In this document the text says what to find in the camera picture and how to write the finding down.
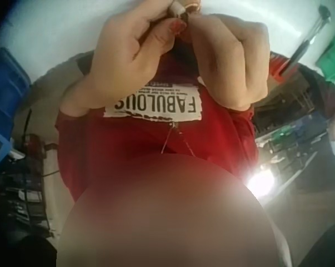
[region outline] red t-shirt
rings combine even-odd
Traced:
[[[156,77],[144,90],[129,104],[118,103],[114,115],[105,109],[81,118],[59,114],[59,168],[75,200],[93,181],[109,179],[112,170],[131,159],[160,154],[164,144],[164,153],[193,153],[239,179],[250,175],[258,157],[252,108],[234,112],[218,105],[197,78],[170,56],[161,59]],[[121,113],[123,106],[130,109]],[[162,117],[153,114],[157,111],[163,112]],[[171,123],[166,120],[171,118],[178,121],[178,129],[167,138]]]

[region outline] light source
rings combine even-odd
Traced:
[[[274,183],[275,178],[272,171],[262,170],[252,176],[246,186],[257,199],[260,199],[271,192]]]

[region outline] wall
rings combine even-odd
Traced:
[[[70,57],[93,50],[105,20],[134,2],[22,0],[3,23],[0,46],[7,47],[35,81]],[[333,22],[301,60],[314,68],[335,35],[335,0],[204,0],[202,11],[266,23],[271,49],[290,57],[317,20],[320,3],[331,10]]]

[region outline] blue bin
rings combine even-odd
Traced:
[[[5,48],[0,48],[0,162],[11,150],[13,119],[30,84],[18,62]]]

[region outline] red fingernail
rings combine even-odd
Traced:
[[[179,35],[181,32],[183,32],[187,27],[187,24],[180,19],[175,20],[170,25],[170,30],[174,35]]]

